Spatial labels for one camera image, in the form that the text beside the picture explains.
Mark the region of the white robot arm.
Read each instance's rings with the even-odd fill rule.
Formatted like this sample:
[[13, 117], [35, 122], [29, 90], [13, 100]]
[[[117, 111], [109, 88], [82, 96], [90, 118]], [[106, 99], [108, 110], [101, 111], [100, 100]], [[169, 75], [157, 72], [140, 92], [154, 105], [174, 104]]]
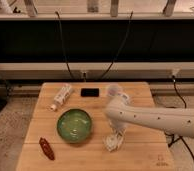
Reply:
[[194, 109], [133, 107], [122, 96], [115, 96], [106, 106], [111, 127], [123, 134], [132, 123], [179, 136], [194, 138]]

